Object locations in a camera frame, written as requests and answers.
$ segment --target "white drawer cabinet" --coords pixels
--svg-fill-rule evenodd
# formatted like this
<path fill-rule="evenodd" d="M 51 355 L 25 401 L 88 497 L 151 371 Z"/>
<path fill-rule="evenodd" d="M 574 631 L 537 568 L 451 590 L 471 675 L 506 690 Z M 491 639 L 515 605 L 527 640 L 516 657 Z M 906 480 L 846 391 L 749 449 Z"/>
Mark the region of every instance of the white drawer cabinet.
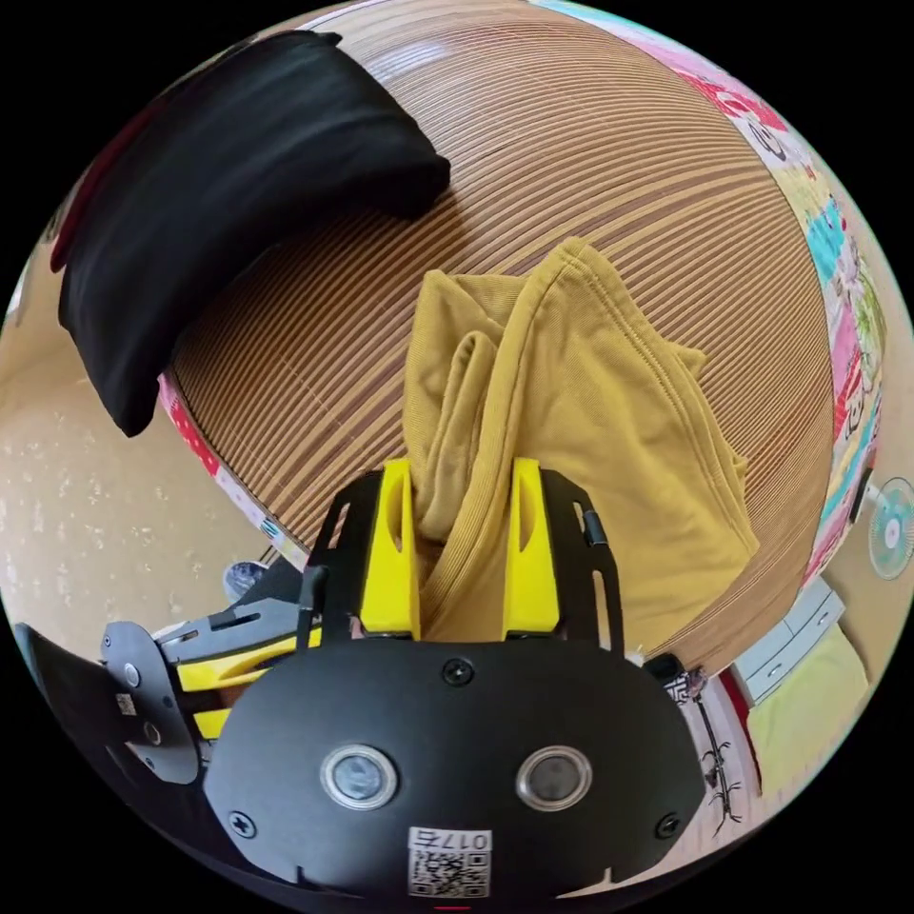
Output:
<path fill-rule="evenodd" d="M 821 578 L 811 581 L 784 620 L 737 658 L 733 672 L 746 699 L 757 705 L 778 685 L 844 612 L 844 604 Z"/>

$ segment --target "black cushion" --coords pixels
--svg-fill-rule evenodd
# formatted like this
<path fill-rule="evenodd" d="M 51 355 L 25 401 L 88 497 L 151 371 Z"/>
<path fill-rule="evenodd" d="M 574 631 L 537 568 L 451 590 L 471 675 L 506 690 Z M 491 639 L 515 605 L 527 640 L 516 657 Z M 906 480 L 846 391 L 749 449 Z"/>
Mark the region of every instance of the black cushion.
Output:
<path fill-rule="evenodd" d="M 128 436 L 182 330 L 267 248 L 342 208 L 413 219 L 447 188 L 447 159 L 338 41 L 289 31 L 217 61 L 93 188 L 59 318 Z"/>

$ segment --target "electric fan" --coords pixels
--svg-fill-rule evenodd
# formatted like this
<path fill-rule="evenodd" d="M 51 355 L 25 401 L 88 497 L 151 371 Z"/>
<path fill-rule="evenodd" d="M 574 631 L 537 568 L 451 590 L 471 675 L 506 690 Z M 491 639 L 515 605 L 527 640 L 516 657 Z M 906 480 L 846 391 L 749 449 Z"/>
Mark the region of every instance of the electric fan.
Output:
<path fill-rule="evenodd" d="M 887 581 L 897 578 L 914 553 L 914 487 L 900 476 L 882 487 L 866 480 L 863 499 L 869 519 L 869 560 Z"/>

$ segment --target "floor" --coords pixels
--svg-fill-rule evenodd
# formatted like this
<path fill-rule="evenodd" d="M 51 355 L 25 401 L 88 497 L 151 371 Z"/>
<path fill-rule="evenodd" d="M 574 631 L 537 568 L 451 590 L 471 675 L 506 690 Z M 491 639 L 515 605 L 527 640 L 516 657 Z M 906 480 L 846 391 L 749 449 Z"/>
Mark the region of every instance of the floor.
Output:
<path fill-rule="evenodd" d="M 95 659 L 109 621 L 224 608 L 225 566 L 268 544 L 164 414 L 142 438 L 115 428 L 57 326 L 48 258 L 0 336 L 0 589 L 13 621 Z"/>
<path fill-rule="evenodd" d="M 831 179 L 877 278 L 889 331 L 876 482 L 892 476 L 914 481 L 914 448 L 907 440 L 914 428 L 914 334 L 882 251 L 840 182 Z M 59 278 L 50 274 L 48 257 L 47 247 L 34 252 L 18 307 L 0 336 L 0 588 L 13 621 L 28 621 L 94 658 L 109 620 L 133 619 L 155 630 L 221 608 L 225 565 L 260 555 L 267 543 L 212 484 L 164 416 L 140 441 L 113 429 L 56 324 Z M 864 520 L 825 577 L 846 604 L 842 627 L 875 685 L 906 620 L 914 563 L 894 582 L 879 580 L 869 568 Z M 733 727 L 725 708 L 718 714 L 724 716 L 721 727 Z M 764 797 L 748 791 L 743 821 L 727 825 L 717 838 L 714 815 L 697 819 L 649 875 L 775 814 L 843 736 L 822 746 L 820 761 L 798 772 L 790 789 Z M 745 754 L 741 759 L 741 770 L 748 770 Z"/>

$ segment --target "striped surface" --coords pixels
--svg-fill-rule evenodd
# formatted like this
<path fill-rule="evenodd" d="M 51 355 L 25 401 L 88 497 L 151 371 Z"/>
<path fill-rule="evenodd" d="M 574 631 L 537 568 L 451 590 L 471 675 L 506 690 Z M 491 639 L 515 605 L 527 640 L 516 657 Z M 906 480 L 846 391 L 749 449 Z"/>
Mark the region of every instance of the striped surface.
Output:
<path fill-rule="evenodd" d="M 242 276 L 176 355 L 195 421 L 307 545 L 340 486 L 404 453 L 424 272 L 520 274 L 582 236 L 660 332 L 708 353 L 703 389 L 749 459 L 762 548 L 671 645 L 689 665 L 725 666 L 793 602 L 831 457 L 822 295 L 767 170 L 662 65 L 520 0 L 380 0 L 320 28 L 343 34 L 450 158 L 452 191 L 413 225 L 340 219 Z"/>

